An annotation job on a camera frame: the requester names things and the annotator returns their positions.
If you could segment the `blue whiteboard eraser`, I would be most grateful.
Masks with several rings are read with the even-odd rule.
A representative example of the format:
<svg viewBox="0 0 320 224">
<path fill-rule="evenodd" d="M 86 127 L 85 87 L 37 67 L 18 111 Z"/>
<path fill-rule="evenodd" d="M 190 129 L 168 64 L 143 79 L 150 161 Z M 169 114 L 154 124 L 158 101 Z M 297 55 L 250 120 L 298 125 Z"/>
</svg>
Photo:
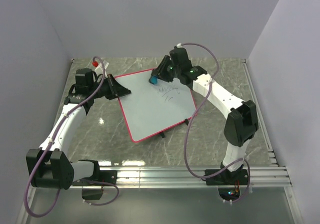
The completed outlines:
<svg viewBox="0 0 320 224">
<path fill-rule="evenodd" d="M 158 79 L 156 76 L 151 76 L 149 82 L 153 85 L 156 85 L 158 83 Z"/>
</svg>

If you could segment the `pink framed whiteboard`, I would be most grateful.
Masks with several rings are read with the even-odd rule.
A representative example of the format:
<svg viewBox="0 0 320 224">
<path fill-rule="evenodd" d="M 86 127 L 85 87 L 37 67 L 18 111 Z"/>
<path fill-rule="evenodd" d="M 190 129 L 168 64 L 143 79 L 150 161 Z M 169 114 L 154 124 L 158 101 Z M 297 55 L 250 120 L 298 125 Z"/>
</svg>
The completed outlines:
<svg viewBox="0 0 320 224">
<path fill-rule="evenodd" d="M 190 119 L 196 109 L 191 90 L 180 83 L 158 80 L 151 69 L 118 75 L 115 80 L 131 90 L 118 99 L 132 142 L 140 142 Z"/>
</svg>

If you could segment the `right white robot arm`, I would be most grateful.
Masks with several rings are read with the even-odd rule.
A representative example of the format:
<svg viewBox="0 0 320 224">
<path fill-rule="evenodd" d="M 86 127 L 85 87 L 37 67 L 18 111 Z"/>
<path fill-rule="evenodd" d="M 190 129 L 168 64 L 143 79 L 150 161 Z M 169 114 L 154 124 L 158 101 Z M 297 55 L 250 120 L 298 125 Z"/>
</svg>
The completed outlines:
<svg viewBox="0 0 320 224">
<path fill-rule="evenodd" d="M 176 46 L 164 56 L 157 68 L 152 70 L 149 82 L 167 83 L 178 79 L 181 84 L 204 96 L 226 119 L 224 135 L 227 140 L 225 157 L 221 164 L 221 179 L 227 184 L 238 178 L 245 162 L 246 148 L 258 131 L 258 114 L 252 100 L 244 101 L 214 80 L 201 66 L 194 66 L 183 46 Z"/>
</svg>

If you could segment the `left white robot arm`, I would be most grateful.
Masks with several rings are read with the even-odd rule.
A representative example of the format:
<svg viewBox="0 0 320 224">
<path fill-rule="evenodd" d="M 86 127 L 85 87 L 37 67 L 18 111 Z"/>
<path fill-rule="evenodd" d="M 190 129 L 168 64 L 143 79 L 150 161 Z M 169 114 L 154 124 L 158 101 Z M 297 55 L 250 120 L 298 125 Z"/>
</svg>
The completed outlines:
<svg viewBox="0 0 320 224">
<path fill-rule="evenodd" d="M 26 155 L 30 174 L 28 184 L 39 188 L 69 189 L 81 179 L 90 185 L 99 183 L 101 172 L 98 161 L 85 159 L 70 162 L 67 151 L 95 99 L 104 97 L 113 100 L 130 93 L 111 74 L 97 75 L 89 68 L 78 69 L 75 83 L 68 91 L 53 130 L 39 148 L 30 149 Z"/>
</svg>

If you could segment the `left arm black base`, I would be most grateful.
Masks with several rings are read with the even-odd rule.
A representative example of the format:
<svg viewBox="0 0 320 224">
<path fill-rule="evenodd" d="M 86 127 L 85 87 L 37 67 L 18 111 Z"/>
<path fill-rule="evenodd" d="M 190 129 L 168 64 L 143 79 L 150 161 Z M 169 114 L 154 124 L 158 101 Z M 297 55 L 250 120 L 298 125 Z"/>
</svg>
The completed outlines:
<svg viewBox="0 0 320 224">
<path fill-rule="evenodd" d="M 85 201 L 102 201 L 107 194 L 107 188 L 111 188 L 111 194 L 117 194 L 114 187 L 117 183 L 117 171 L 100 170 L 96 177 L 86 177 L 73 182 L 72 187 L 82 189 L 81 196 Z"/>
</svg>

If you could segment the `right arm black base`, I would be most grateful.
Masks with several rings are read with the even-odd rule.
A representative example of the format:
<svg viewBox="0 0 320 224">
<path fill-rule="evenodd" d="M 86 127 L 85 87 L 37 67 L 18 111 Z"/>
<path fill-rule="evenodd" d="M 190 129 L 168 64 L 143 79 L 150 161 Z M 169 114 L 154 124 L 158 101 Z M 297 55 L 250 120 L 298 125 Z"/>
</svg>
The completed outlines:
<svg viewBox="0 0 320 224">
<path fill-rule="evenodd" d="M 202 178 L 202 180 L 207 186 L 217 186 L 218 194 L 223 202 L 232 204 L 240 201 L 250 191 L 250 174 L 250 171 L 241 167 L 235 172 L 225 170 L 211 178 Z"/>
</svg>

